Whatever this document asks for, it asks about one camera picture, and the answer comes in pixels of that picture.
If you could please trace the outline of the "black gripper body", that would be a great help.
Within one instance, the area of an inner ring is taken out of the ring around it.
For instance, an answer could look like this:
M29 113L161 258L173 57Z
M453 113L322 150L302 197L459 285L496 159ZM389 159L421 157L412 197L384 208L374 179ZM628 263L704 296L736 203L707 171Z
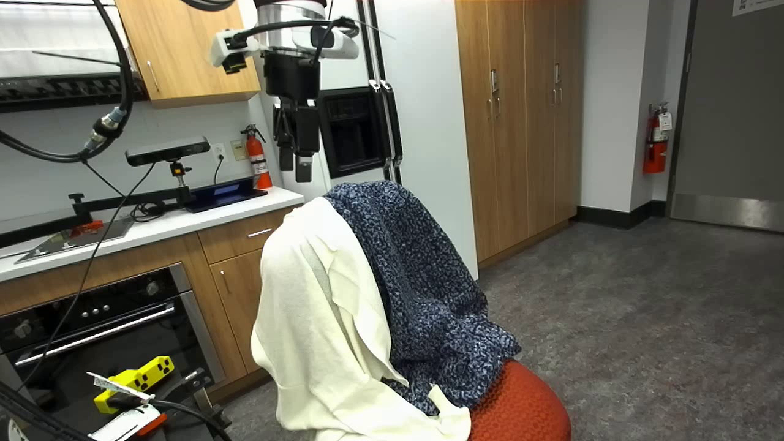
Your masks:
M268 92L278 101L275 106L275 140L278 140L278 113L289 114L291 151L314 154L318 150L318 78L322 69L314 57L269 53L265 58Z

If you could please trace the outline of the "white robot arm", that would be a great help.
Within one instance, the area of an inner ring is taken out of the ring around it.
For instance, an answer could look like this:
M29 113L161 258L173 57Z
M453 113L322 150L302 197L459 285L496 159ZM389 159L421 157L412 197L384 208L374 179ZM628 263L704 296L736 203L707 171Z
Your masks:
M318 151L318 95L322 64L312 35L322 30L322 0L255 0L258 21L269 27L260 35L268 92L275 99L275 143L279 170L297 182L312 179Z

